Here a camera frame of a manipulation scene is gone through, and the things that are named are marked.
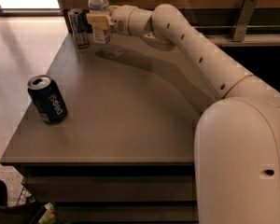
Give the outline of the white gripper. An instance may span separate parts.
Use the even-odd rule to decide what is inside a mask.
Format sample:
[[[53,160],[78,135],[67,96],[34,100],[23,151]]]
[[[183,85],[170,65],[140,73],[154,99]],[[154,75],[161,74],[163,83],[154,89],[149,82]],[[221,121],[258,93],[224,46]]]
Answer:
[[[114,26],[114,31],[120,35],[130,35],[129,20],[136,7],[125,6],[109,6],[110,16],[107,13],[88,13],[86,19],[88,24],[102,30],[108,30]]]

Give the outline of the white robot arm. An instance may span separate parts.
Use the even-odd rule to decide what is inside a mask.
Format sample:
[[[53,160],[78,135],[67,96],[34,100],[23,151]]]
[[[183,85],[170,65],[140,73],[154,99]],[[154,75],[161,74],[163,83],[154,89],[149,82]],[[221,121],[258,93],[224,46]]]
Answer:
[[[200,224],[280,224],[280,92],[194,29],[171,5],[90,12],[88,23],[179,48],[217,100],[194,134]]]

